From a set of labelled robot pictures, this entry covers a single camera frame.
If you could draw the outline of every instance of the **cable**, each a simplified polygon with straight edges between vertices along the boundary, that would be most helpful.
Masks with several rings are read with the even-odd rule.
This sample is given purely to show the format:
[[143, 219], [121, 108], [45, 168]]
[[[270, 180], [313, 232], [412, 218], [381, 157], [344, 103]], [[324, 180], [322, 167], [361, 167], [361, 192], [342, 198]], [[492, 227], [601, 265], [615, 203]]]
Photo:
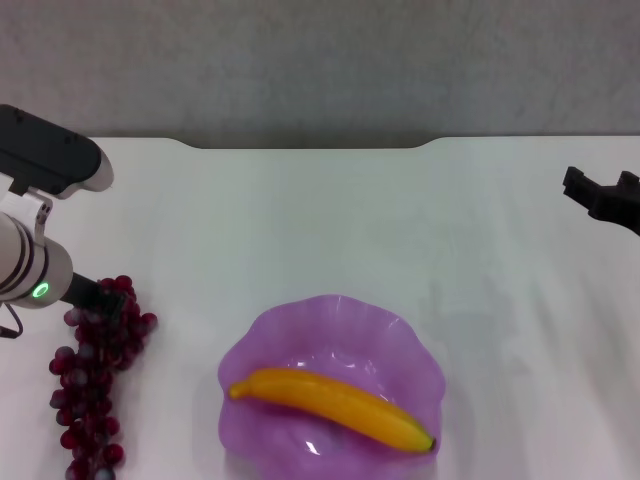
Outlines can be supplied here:
[[7, 307], [7, 310], [9, 310], [9, 313], [11, 314], [13, 319], [16, 321], [16, 324], [18, 325], [18, 331], [16, 332], [15, 330], [11, 330], [10, 328], [5, 328], [3, 326], [0, 326], [0, 338], [11, 338], [11, 339], [18, 338], [20, 335], [22, 335], [22, 332], [24, 332], [24, 328], [22, 327], [22, 322], [20, 321], [20, 317], [18, 317], [18, 314], [15, 312], [15, 310], [11, 305], [8, 305], [5, 303], [4, 306]]

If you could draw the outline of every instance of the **white table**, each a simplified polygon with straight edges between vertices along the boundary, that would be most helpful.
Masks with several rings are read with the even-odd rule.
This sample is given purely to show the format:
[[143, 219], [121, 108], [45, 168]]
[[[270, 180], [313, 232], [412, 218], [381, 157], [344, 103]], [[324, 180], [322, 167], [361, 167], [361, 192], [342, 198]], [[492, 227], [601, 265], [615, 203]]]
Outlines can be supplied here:
[[[254, 478], [218, 441], [220, 358], [263, 310], [330, 292], [405, 317], [445, 372], [442, 450], [418, 478], [640, 478], [640, 238], [562, 195], [569, 165], [605, 184], [640, 173], [640, 138], [97, 141], [113, 188], [56, 202], [47, 234], [79, 273], [131, 275], [160, 317], [118, 379], [119, 479]], [[48, 362], [75, 345], [63, 311], [22, 310], [23, 338], [1, 342], [2, 479], [70, 461], [48, 406]]]

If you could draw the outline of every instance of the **yellow banana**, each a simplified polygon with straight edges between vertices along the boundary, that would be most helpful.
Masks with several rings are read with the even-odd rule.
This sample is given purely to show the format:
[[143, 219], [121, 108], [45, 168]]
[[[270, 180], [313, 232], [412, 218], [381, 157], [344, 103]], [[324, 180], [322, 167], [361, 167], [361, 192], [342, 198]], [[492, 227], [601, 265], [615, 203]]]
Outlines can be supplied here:
[[436, 440], [394, 404], [364, 390], [295, 368], [265, 368], [235, 383], [229, 396], [253, 397], [327, 418], [398, 450], [431, 451]]

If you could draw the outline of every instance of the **grape bunch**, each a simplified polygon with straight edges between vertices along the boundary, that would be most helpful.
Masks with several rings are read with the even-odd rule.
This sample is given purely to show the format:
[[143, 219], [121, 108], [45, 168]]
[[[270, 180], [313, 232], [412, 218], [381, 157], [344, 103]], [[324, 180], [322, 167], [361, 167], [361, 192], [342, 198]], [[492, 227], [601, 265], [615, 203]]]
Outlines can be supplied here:
[[115, 480], [113, 468], [124, 460], [124, 450], [110, 441], [120, 423], [110, 415], [109, 392], [114, 375], [131, 367], [158, 323], [153, 313], [140, 314], [131, 278], [122, 275], [99, 283], [103, 293], [126, 295], [119, 318], [79, 308], [68, 311], [64, 321], [75, 328], [78, 350], [60, 347], [49, 363], [62, 387], [53, 392], [49, 405], [58, 410], [58, 424], [67, 427], [60, 444], [74, 458], [65, 480]]

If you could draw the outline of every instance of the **purple bowl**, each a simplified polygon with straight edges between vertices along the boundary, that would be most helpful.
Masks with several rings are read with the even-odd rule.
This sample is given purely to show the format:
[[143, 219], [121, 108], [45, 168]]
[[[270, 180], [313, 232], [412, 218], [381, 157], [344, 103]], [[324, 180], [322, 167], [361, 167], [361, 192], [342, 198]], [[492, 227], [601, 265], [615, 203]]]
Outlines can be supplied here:
[[[428, 455], [393, 450], [327, 420], [253, 400], [233, 401], [229, 386], [265, 367], [328, 375], [395, 403], [436, 437]], [[399, 480], [431, 463], [440, 446], [440, 367], [412, 328], [387, 310], [323, 295], [267, 310], [218, 369], [225, 392], [218, 434], [263, 480]]]

